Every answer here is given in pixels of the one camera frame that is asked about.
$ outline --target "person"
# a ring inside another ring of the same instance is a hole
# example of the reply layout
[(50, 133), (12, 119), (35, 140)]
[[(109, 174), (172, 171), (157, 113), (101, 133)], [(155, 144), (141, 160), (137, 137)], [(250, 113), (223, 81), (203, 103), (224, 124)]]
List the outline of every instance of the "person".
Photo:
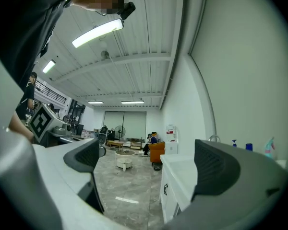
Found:
[(73, 134), (75, 134), (75, 131), (76, 131), (76, 124), (77, 124), (76, 117), (73, 117), (72, 121), (71, 121), (71, 127), (72, 127), (72, 133)]
[[(149, 144), (158, 143), (156, 135), (157, 135), (156, 132), (152, 132), (151, 134), (148, 134), (147, 139), (148, 139)], [(148, 150), (149, 150), (148, 144), (145, 144), (143, 150), (139, 151), (139, 153), (141, 153), (144, 157), (147, 157), (148, 156)]]
[(48, 104), (48, 107), (51, 109), (51, 111), (55, 112), (54, 105), (52, 103)]
[[(45, 53), (53, 28), (64, 8), (75, 5), (107, 14), (117, 13), (124, 8), (124, 0), (5, 1), (13, 7), (13, 13), (3, 16), (5, 11), (0, 9), (0, 60), (23, 91), (34, 68), (34, 62), (38, 56)], [(9, 128), (23, 134), (29, 140), (33, 139), (32, 132), (28, 132), (16, 112), (12, 116)]]
[(20, 121), (24, 125), (26, 123), (25, 114), (26, 114), (27, 108), (29, 108), (30, 110), (34, 109), (33, 100), (34, 100), (34, 89), (35, 89), (34, 85), (35, 85), (36, 78), (37, 78), (37, 74), (35, 72), (32, 72), (29, 77), (29, 81), (27, 83), (26, 89), (24, 91), (24, 95), (21, 98), (18, 107), (16, 108), (16, 113)]
[(34, 113), (35, 113), (35, 110), (36, 110), (37, 108), (38, 108), (38, 104), (35, 103), (33, 109), (27, 108), (27, 112), (26, 112), (26, 114), (27, 114), (27, 115), (31, 115), (31, 116), (33, 116)]

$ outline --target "sofa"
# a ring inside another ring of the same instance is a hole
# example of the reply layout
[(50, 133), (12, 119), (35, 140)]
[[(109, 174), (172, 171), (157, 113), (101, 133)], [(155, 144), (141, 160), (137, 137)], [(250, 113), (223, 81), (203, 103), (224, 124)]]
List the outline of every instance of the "sofa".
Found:
[(161, 163), (160, 155), (164, 154), (165, 142), (149, 144), (148, 147), (150, 150), (150, 161), (152, 162), (152, 166), (154, 163)]

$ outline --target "wooden table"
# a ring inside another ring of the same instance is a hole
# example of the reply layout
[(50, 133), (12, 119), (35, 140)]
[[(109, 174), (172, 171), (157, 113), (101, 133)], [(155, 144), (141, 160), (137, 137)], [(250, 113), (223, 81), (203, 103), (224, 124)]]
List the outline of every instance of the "wooden table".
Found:
[(110, 148), (111, 148), (111, 145), (121, 147), (121, 146), (124, 145), (124, 142), (122, 142), (122, 141), (115, 141), (115, 140), (108, 140), (108, 141), (107, 141), (107, 146), (109, 146), (109, 144), (110, 144)]
[(130, 140), (130, 148), (131, 149), (141, 150), (142, 149), (142, 140), (141, 139), (131, 138), (131, 140)]

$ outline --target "ceiling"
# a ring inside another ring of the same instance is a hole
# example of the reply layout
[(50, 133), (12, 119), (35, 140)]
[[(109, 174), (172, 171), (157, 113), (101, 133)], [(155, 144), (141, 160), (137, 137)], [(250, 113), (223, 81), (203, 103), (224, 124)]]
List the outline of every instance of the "ceiling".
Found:
[[(122, 107), (121, 101), (144, 100), (133, 107), (161, 108), (176, 55), (183, 0), (129, 0), (136, 10), (124, 28), (75, 48), (72, 41), (94, 26), (119, 18), (71, 6), (57, 22), (48, 52), (35, 66), (50, 85), (85, 105)], [(113, 59), (103, 59), (107, 50)], [(44, 74), (50, 60), (55, 66)]]

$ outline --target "white cabinet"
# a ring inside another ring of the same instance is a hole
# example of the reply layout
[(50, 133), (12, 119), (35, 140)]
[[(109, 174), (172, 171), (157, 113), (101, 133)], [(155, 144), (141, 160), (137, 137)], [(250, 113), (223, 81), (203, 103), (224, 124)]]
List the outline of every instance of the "white cabinet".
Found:
[(162, 170), (160, 200), (162, 204), (164, 223), (167, 223), (169, 220), (174, 218), (175, 212), (177, 212), (178, 203), (170, 185), (166, 168), (163, 168)]
[(160, 188), (164, 222), (172, 220), (179, 210), (190, 205), (197, 183), (197, 169), (192, 156), (161, 155), (163, 163)]
[(172, 220), (174, 216), (176, 215), (177, 208), (178, 208), (178, 202), (176, 200), (176, 197), (173, 193), (173, 189), (171, 186), (169, 186), (167, 189), (167, 204), (165, 206), (165, 214), (163, 216), (164, 223), (167, 223), (168, 221)]
[(160, 187), (160, 200), (162, 204), (162, 209), (163, 209), (163, 206), (166, 205), (167, 199), (168, 199), (167, 193), (166, 193), (167, 188), (168, 188), (168, 175), (166, 173), (166, 170), (163, 169), (161, 187)]

